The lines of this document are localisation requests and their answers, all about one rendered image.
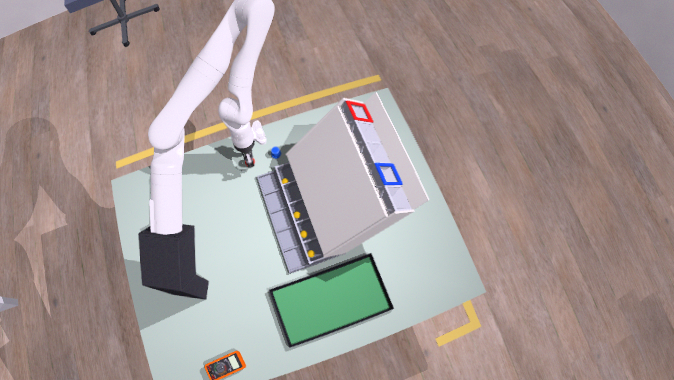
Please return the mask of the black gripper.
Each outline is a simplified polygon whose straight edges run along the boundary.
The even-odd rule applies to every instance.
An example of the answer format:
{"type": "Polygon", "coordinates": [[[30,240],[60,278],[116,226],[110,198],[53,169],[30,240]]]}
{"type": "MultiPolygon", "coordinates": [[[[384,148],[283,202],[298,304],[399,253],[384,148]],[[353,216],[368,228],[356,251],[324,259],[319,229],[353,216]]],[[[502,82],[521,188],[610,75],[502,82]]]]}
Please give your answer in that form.
{"type": "Polygon", "coordinates": [[[238,148],[238,147],[236,147],[236,146],[233,144],[234,147],[235,147],[235,149],[236,149],[237,151],[239,151],[239,152],[241,152],[241,153],[243,152],[242,155],[243,155],[243,157],[244,157],[244,160],[245,160],[246,163],[247,163],[247,167],[248,167],[248,168],[252,168],[252,167],[254,167],[254,165],[255,165],[254,162],[253,162],[254,160],[252,159],[252,158],[253,158],[252,148],[253,148],[254,144],[255,144],[255,141],[253,141],[252,144],[251,144],[249,147],[246,147],[246,148],[238,148]],[[245,156],[244,156],[244,155],[245,155],[245,156]],[[251,156],[250,156],[250,155],[251,155],[251,156]],[[252,163],[251,163],[251,162],[252,162],[252,163]]]}

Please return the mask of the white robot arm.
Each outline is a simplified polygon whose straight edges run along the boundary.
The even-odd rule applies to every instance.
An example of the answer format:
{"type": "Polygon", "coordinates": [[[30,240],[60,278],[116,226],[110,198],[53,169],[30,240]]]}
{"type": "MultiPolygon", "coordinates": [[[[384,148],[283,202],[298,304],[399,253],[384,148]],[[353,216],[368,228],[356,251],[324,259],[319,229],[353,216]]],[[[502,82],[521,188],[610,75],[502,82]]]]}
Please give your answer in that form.
{"type": "Polygon", "coordinates": [[[184,126],[225,74],[234,43],[246,25],[246,39],[232,63],[228,82],[229,92],[238,100],[223,99],[218,113],[229,128],[236,147],[249,147],[253,141],[266,144],[260,122],[254,121],[252,127],[248,122],[253,112],[251,87],[254,71],[273,16],[272,0],[234,0],[171,99],[151,123],[148,131],[149,142],[154,147],[151,162],[151,232],[174,234],[182,231],[184,126]]]}

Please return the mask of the orange pocket multimeter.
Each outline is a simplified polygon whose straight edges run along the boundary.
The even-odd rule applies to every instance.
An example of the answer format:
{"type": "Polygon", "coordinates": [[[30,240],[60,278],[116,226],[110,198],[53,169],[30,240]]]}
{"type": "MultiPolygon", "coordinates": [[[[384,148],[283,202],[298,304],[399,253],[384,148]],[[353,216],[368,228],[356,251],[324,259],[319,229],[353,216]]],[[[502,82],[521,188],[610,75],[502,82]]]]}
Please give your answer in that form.
{"type": "Polygon", "coordinates": [[[239,351],[234,351],[205,365],[210,380],[219,380],[246,367],[239,351]]]}

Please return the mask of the blue rectangular band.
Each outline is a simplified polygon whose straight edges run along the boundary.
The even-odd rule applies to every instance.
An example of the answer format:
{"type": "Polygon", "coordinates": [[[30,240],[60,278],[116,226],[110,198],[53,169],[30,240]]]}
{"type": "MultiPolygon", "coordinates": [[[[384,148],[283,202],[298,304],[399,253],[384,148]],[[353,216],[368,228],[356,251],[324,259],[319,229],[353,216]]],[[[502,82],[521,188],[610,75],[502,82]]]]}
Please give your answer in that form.
{"type": "Polygon", "coordinates": [[[377,169],[377,171],[378,171],[378,173],[379,173],[379,175],[380,175],[380,177],[381,177],[381,180],[382,180],[382,182],[383,182],[384,185],[403,185],[403,184],[402,184],[402,181],[401,181],[401,179],[400,179],[400,177],[399,177],[399,175],[398,175],[398,173],[397,173],[397,171],[396,171],[396,168],[395,168],[394,164],[388,164],[388,163],[375,163],[375,166],[376,166],[376,169],[377,169]],[[393,170],[393,172],[394,172],[394,174],[395,174],[395,176],[396,176],[396,178],[397,178],[397,181],[398,181],[398,182],[386,182],[386,180],[385,180],[385,178],[384,178],[384,175],[383,175],[383,173],[382,173],[382,171],[381,171],[381,169],[380,169],[379,166],[388,166],[388,167],[391,167],[392,170],[393,170]]]}

